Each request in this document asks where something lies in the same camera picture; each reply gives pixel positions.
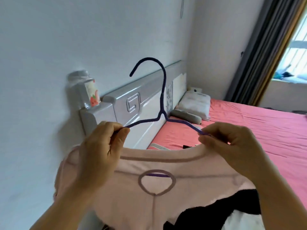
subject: hand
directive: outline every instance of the hand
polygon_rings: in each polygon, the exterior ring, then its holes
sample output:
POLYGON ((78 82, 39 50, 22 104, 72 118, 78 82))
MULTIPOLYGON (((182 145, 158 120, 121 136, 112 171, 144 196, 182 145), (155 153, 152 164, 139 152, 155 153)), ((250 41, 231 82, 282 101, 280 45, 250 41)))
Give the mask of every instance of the hand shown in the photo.
POLYGON ((261 178, 266 168, 273 166, 247 127, 216 122, 203 128, 202 131, 211 134, 212 137, 201 135, 198 140, 220 154, 234 170, 252 182, 261 178))
POLYGON ((119 123, 101 122, 86 138, 79 150, 79 170, 76 182, 91 190, 101 187, 113 174, 125 139, 130 132, 119 123))

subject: label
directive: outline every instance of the label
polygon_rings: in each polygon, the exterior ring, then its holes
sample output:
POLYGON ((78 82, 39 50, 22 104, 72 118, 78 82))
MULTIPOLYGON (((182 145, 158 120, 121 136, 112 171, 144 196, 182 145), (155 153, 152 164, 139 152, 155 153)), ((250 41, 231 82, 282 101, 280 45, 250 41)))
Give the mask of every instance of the label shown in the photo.
POLYGON ((100 97, 95 85, 95 80, 86 82, 85 88, 88 98, 90 99, 91 107, 98 105, 100 103, 100 97))

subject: gray cushion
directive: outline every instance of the gray cushion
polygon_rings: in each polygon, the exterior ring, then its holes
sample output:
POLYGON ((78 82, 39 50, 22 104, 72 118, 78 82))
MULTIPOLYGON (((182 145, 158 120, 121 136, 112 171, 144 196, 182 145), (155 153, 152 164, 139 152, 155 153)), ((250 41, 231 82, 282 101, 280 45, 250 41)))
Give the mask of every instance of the gray cushion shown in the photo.
POLYGON ((197 116, 197 115, 193 115, 190 113, 187 113, 185 111, 181 111, 181 110, 172 110, 171 111, 171 116, 186 120, 188 122, 191 123, 195 123, 195 124, 201 124, 201 117, 197 116))

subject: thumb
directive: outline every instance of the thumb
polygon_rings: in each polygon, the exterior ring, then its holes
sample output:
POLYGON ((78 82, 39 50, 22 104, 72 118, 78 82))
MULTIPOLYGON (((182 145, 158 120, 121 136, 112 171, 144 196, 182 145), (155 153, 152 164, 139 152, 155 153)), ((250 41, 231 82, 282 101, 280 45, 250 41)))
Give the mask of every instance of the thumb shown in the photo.
POLYGON ((130 129, 125 127, 122 128, 116 135, 113 143, 111 144, 111 152, 112 154, 116 155, 117 158, 120 158, 121 150, 124 146, 126 137, 128 133, 130 132, 130 129))
POLYGON ((201 135, 198 138, 199 142, 201 142, 202 144, 204 144, 208 149, 213 150, 215 152, 217 152, 218 154, 223 154, 226 149, 228 144, 215 139, 211 136, 208 135, 201 135))

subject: gray curtain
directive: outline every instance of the gray curtain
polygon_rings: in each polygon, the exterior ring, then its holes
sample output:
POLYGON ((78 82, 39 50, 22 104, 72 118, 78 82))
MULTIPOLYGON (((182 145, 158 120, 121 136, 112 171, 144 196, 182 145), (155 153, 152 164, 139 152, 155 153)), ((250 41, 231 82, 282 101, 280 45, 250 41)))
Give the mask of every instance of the gray curtain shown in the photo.
POLYGON ((265 0, 225 101, 251 104, 302 0, 265 0))

